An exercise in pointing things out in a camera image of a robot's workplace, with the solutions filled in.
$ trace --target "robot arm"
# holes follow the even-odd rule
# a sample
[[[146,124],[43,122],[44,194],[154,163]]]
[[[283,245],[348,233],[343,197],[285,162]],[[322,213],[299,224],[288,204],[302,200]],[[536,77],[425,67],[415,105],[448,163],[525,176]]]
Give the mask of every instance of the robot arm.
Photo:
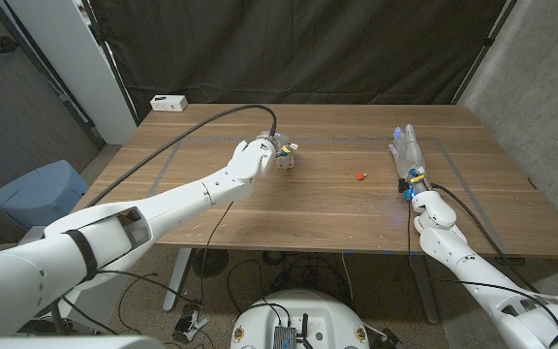
[[[469,246],[455,225],[453,209],[437,192],[430,190],[413,126],[407,125],[406,130],[406,135],[399,128],[395,131],[395,141],[389,148],[402,177],[400,183],[406,183],[404,195],[420,213],[415,218],[415,226],[423,252],[446,266],[460,281],[502,286],[541,300],[558,320],[558,297],[518,287]],[[499,288],[474,284],[464,284],[464,287],[490,316],[511,348],[558,348],[556,323],[534,301]]]
[[[240,143],[228,165],[202,179],[151,198],[103,204],[50,224],[45,238],[0,252],[0,335],[72,288],[92,288],[127,270],[160,237],[215,205],[253,194],[287,137]]]

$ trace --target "black backdrop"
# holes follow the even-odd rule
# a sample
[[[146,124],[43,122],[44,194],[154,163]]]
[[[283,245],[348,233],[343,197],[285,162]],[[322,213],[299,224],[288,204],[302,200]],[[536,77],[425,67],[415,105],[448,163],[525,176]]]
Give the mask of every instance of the black backdrop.
[[[92,0],[139,118],[190,103],[448,104],[505,0]]]

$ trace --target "wooden table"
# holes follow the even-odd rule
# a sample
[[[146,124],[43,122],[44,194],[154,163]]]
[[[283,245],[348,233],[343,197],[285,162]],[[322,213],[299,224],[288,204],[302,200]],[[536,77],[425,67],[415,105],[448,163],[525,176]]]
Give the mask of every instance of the wooden table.
[[[160,145],[231,105],[151,112],[77,208]],[[456,193],[511,256],[558,258],[558,214],[473,114],[459,106],[274,105],[277,131],[299,145],[295,167],[271,170],[254,195],[233,204],[210,247],[406,254],[408,207],[388,151],[392,131],[415,126],[430,181]],[[224,167],[239,141],[268,130],[265,111],[225,116],[152,160],[103,202],[144,198]],[[356,180],[356,173],[368,173]],[[494,249],[451,198],[457,225],[480,254]],[[226,205],[183,224],[159,242],[205,246]],[[419,234],[413,227],[413,250]]]

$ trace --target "black cable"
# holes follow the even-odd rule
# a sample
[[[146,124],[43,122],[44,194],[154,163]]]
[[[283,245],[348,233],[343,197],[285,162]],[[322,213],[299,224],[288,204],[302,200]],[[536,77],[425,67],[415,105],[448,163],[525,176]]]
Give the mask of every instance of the black cable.
[[[52,316],[53,325],[55,325],[55,332],[57,335],[68,335],[68,330],[66,325],[64,325],[64,320],[62,320],[62,315],[59,313],[59,299],[55,300],[48,305],[48,310]]]
[[[149,274],[144,275],[143,277],[147,277],[147,276],[158,276],[158,274],[156,272],[152,272]],[[126,294],[128,293],[128,290],[131,289],[131,287],[133,287],[133,285],[135,285],[140,279],[135,279],[135,281],[131,282],[130,285],[128,285],[128,287],[124,290],[124,292],[122,293],[122,297],[120,297],[120,302],[117,304],[117,318],[120,320],[120,322],[122,323],[122,325],[127,328],[128,330],[122,331],[119,334],[123,334],[126,331],[135,331],[138,335],[143,335],[143,333],[141,333],[140,330],[135,329],[133,327],[128,326],[125,322],[124,319],[122,318],[122,301],[124,301],[124,297],[126,296]]]
[[[79,309],[76,305],[74,305],[71,301],[68,301],[68,299],[64,296],[62,296],[62,301],[66,302],[72,309],[74,309],[77,313],[79,313],[82,317],[84,317],[85,319],[91,321],[92,323],[104,328],[105,330],[117,335],[117,332],[110,329],[109,327],[101,324],[100,322],[92,319],[91,317],[89,317],[89,315],[85,314],[84,312],[81,311],[81,309]]]
[[[288,269],[288,273],[289,273],[290,280],[291,280],[293,283],[297,284],[297,285],[307,285],[307,286],[309,286],[309,287],[313,287],[313,288],[316,289],[316,290],[323,291],[323,292],[325,292],[325,293],[331,294],[329,291],[327,291],[327,290],[325,290],[325,289],[323,289],[323,288],[320,288],[320,287],[318,287],[317,285],[312,285],[311,283],[308,283],[308,282],[306,282],[305,280],[303,280],[302,282],[300,282],[300,281],[294,280],[294,279],[291,277],[291,270],[292,270],[292,269],[307,269],[307,268],[310,268],[309,266],[300,266],[300,265],[298,265],[298,262],[299,262],[299,261],[307,260],[308,263],[309,263],[311,260],[322,261],[322,262],[325,263],[325,266],[319,265],[318,268],[328,269],[328,270],[332,271],[332,273],[335,274],[335,276],[336,276],[336,278],[337,278],[337,281],[338,281],[340,296],[343,297],[343,298],[345,299],[345,301],[344,301],[345,304],[347,304],[348,306],[354,308],[354,302],[353,302],[353,300],[352,300],[351,297],[350,297],[350,291],[349,291],[348,282],[346,281],[346,279],[344,278],[344,276],[341,274],[341,272],[339,272],[339,271],[337,270],[337,268],[334,268],[334,267],[328,262],[328,260],[327,260],[326,258],[324,258],[324,257],[318,257],[318,256],[316,256],[316,257],[311,257],[311,256],[307,256],[306,254],[304,254],[304,255],[303,255],[303,254],[304,254],[304,253],[297,253],[297,254],[293,254],[293,255],[288,255],[288,256],[301,255],[301,257],[297,258],[294,262],[290,262],[290,261],[288,261],[288,260],[285,261],[286,264],[287,264],[288,266],[290,266],[290,268]]]
[[[145,277],[145,276],[141,276],[141,275],[137,275],[137,274],[132,273],[132,272],[121,271],[121,270],[98,270],[98,271],[96,271],[96,273],[117,273],[117,274],[123,274],[123,275],[133,276],[133,277],[136,277],[137,279],[141,279],[141,280],[143,280],[143,281],[146,281],[146,282],[149,282],[149,283],[154,284],[154,285],[156,285],[156,286],[159,286],[159,287],[161,287],[161,288],[163,288],[163,289],[165,289],[165,290],[167,290],[167,291],[170,291],[171,293],[175,294],[176,296],[182,298],[182,299],[185,300],[185,301],[189,301],[189,302],[193,303],[194,305],[197,305],[197,306],[199,306],[199,307],[203,307],[202,304],[199,304],[199,303],[196,302],[196,301],[193,301],[193,300],[191,300],[191,299],[188,299],[188,298],[182,296],[179,292],[174,291],[174,290],[173,290],[172,288],[170,288],[169,286],[163,285],[162,283],[160,283],[160,282],[158,282],[158,281],[154,281],[154,280],[152,280],[152,279],[149,279],[149,278],[147,278],[147,277]]]
[[[292,316],[290,316],[290,312],[288,312],[288,309],[286,309],[283,305],[281,304],[277,304],[277,303],[269,303],[269,302],[265,302],[265,303],[260,303],[260,304],[255,304],[255,305],[251,305],[249,306],[243,313],[251,310],[251,309],[255,309],[257,307],[261,307],[261,306],[270,306],[271,308],[273,306],[277,306],[283,309],[283,311],[286,312],[286,314],[288,315],[288,327],[292,325]]]
[[[212,338],[210,338],[210,336],[208,335],[208,333],[200,330],[201,333],[203,333],[203,335],[205,335],[206,338],[208,338],[208,340],[210,341],[210,346],[212,347],[212,349],[214,349],[214,342],[212,341]]]
[[[462,280],[451,280],[451,279],[436,279],[436,278],[431,278],[431,277],[424,277],[419,275],[415,269],[413,268],[413,260],[412,260],[412,255],[411,255],[411,203],[408,202],[408,265],[411,268],[411,272],[413,273],[413,275],[415,277],[418,277],[420,279],[423,280],[428,280],[428,281],[437,281],[437,282],[453,282],[453,283],[461,283],[464,285],[474,285],[474,286],[483,286],[483,287],[491,287],[491,288],[496,288],[496,289],[500,289],[500,290],[505,290],[508,292],[512,292],[512,293],[516,293],[520,296],[526,297],[531,301],[534,301],[535,303],[539,304],[543,310],[545,310],[548,315],[550,315],[550,317],[552,317],[552,320],[554,320],[554,323],[557,325],[558,328],[558,319],[557,317],[552,313],[552,311],[550,309],[548,309],[548,307],[546,306],[546,304],[539,300],[536,297],[527,295],[524,292],[520,292],[518,290],[514,290],[511,289],[509,287],[505,287],[505,286],[499,286],[499,285],[492,285],[492,284],[486,284],[486,283],[481,283],[481,282],[472,282],[472,281],[462,281]]]
[[[203,125],[214,121],[216,119],[218,119],[219,117],[225,116],[227,114],[236,112],[236,111],[243,111],[246,109],[261,109],[263,111],[268,111],[270,113],[270,115],[272,116],[272,127],[270,127],[270,132],[269,135],[271,137],[273,137],[275,135],[275,129],[277,128],[277,116],[275,115],[274,111],[272,111],[269,107],[265,107],[265,106],[261,106],[261,105],[246,105],[246,106],[240,106],[240,107],[236,107],[236,108],[232,108],[230,110],[227,111],[221,111],[215,115],[212,115],[210,117],[208,117],[206,120],[200,122],[199,124],[191,127],[190,129],[188,129],[187,131],[185,131],[184,133],[182,133],[180,136],[174,138],[173,140],[167,142],[165,145],[161,146],[160,148],[156,149],[153,153],[151,153],[150,155],[148,155],[145,159],[141,160],[138,164],[136,164],[132,169],[130,169],[129,171],[127,171],[125,174],[123,174],[120,178],[116,179],[112,184],[110,184],[107,188],[105,188],[105,190],[103,190],[100,194],[98,194],[96,196],[96,198],[92,199],[92,201],[89,202],[89,204],[87,204],[86,207],[92,207],[94,205],[96,205],[98,202],[100,202],[111,190],[113,190],[113,188],[115,188],[117,185],[119,185],[121,182],[123,182],[126,178],[128,178],[130,175],[134,174],[138,169],[140,169],[143,165],[147,164],[150,160],[154,159],[157,155],[159,155],[160,153],[162,153],[163,151],[167,150],[168,148],[170,148],[172,145],[182,141],[185,137],[189,136],[190,134],[192,134],[193,132],[197,131],[198,129],[200,129]]]
[[[266,293],[266,290],[264,289],[264,283],[262,280],[262,264],[256,260],[252,260],[252,259],[248,259],[248,260],[244,260],[240,263],[238,263],[237,265],[233,266],[232,269],[230,270],[230,272],[228,272],[228,278],[226,279],[226,286],[228,288],[228,295],[230,295],[230,300],[232,300],[233,305],[236,307],[236,309],[238,310],[238,315],[242,314],[242,310],[240,310],[240,307],[238,306],[238,304],[236,303],[236,300],[234,299],[233,295],[232,295],[232,290],[230,289],[230,276],[232,276],[232,272],[234,270],[236,270],[236,268],[238,268],[239,266],[247,263],[247,262],[252,262],[258,265],[258,271],[259,271],[259,276],[260,276],[260,288],[262,289],[262,300],[264,301],[265,304],[269,304],[268,301],[266,300],[266,298],[264,297],[264,294]],[[281,316],[279,315],[279,312],[277,311],[277,309],[275,309],[272,305],[270,306],[270,308],[272,308],[272,310],[275,312],[275,314],[277,315],[277,319],[279,319],[279,326],[282,326],[281,324]],[[292,323],[292,320],[290,318],[290,314],[288,314],[288,327],[290,326],[290,324]]]
[[[163,345],[175,345],[176,347],[178,347],[179,349],[184,349],[182,348],[182,346],[180,346],[180,344],[175,343],[175,342],[164,342]]]
[[[219,225],[221,224],[221,222],[223,222],[223,218],[225,218],[225,216],[228,214],[228,211],[230,210],[232,205],[233,205],[233,202],[231,202],[230,205],[228,206],[228,208],[225,210],[225,212],[223,212],[223,215],[221,216],[221,219],[219,219],[219,221],[217,222],[217,225],[214,226],[214,229],[212,230],[212,233],[210,233],[210,236],[208,237],[208,242],[205,244],[205,249],[203,250],[203,259],[201,259],[201,276],[200,276],[201,304],[205,304],[205,299],[203,298],[203,280],[205,279],[205,277],[204,277],[204,275],[205,275],[205,254],[206,254],[206,252],[208,252],[208,246],[210,245],[210,240],[212,239],[212,236],[214,235],[214,232],[217,231],[217,228],[219,228]]]
[[[481,233],[485,236],[485,238],[487,238],[488,242],[490,242],[490,244],[492,245],[492,247],[496,250],[496,252],[499,254],[499,256],[501,257],[501,259],[503,260],[503,262],[505,262],[505,264],[510,267],[511,271],[518,276],[518,278],[520,280],[522,280],[522,282],[529,288],[531,289],[531,291],[535,292],[535,293],[540,293],[540,291],[535,288],[531,282],[529,282],[529,280],[527,280],[526,278],[524,278],[524,276],[522,276],[522,274],[510,263],[510,260],[508,259],[508,257],[505,255],[505,253],[503,253],[503,251],[501,251],[501,249],[499,248],[499,246],[496,244],[496,242],[494,242],[494,240],[492,239],[492,237],[490,236],[490,234],[486,231],[486,229],[483,227],[483,225],[481,224],[481,222],[479,221],[479,219],[477,218],[477,216],[471,211],[470,208],[468,208],[461,200],[460,198],[456,197],[453,193],[451,193],[451,191],[449,189],[447,189],[446,187],[440,185],[440,184],[436,184],[436,183],[431,183],[432,188],[435,189],[441,189],[442,191],[446,192],[449,196],[451,196],[454,200],[456,200],[461,206],[462,208],[464,208],[464,210],[466,210],[466,212],[471,216],[471,218],[473,218],[473,220],[475,221],[475,223],[477,224],[477,226],[480,228]]]

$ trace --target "concrete wall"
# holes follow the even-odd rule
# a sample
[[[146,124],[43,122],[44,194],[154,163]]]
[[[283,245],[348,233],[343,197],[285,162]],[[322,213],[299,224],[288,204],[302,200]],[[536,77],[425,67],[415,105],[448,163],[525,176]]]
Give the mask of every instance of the concrete wall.
[[[558,210],[558,1],[518,1],[458,104]],[[521,271],[542,292],[558,294],[558,262],[528,261]],[[450,312],[450,346],[498,347],[494,328],[483,329],[487,316],[474,309]]]

